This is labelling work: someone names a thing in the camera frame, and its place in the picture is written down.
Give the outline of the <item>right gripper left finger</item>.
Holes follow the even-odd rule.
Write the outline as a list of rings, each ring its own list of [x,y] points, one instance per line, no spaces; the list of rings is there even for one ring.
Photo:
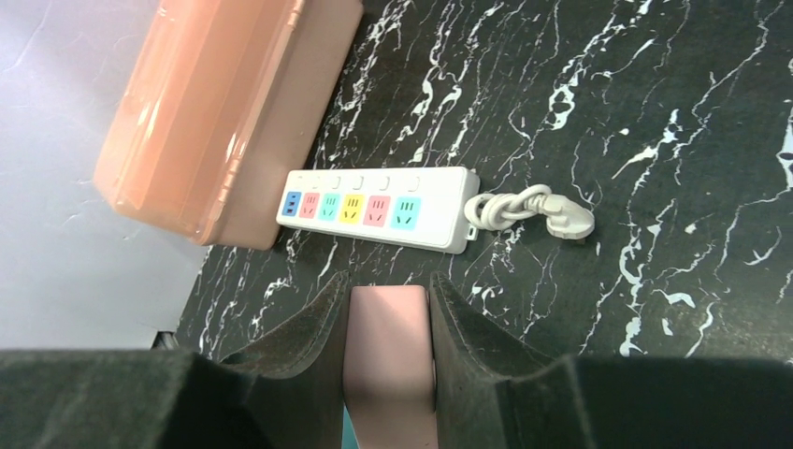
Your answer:
[[[5,448],[339,448],[350,275],[261,339],[186,350],[4,351]]]

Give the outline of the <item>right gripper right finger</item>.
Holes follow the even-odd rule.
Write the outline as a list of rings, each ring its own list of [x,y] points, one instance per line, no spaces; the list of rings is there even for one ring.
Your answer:
[[[792,368],[779,360],[551,358],[428,287],[442,448],[788,448]]]

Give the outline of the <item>pink power strip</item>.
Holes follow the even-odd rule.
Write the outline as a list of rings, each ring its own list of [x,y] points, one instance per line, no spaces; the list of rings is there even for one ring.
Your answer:
[[[353,288],[342,377],[359,447],[438,447],[435,362],[423,287]]]

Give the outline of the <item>white power strip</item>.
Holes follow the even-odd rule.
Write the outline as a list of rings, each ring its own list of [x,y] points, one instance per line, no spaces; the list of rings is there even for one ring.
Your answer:
[[[465,167],[293,170],[276,216],[279,225],[439,253],[461,254],[479,232],[506,230],[535,216],[548,233],[592,234],[592,212],[545,184],[491,194]]]

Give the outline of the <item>pink plastic storage box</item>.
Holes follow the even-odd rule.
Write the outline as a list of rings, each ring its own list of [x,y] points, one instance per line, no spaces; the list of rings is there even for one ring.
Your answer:
[[[359,0],[163,1],[98,157],[119,214],[269,249],[364,14]]]

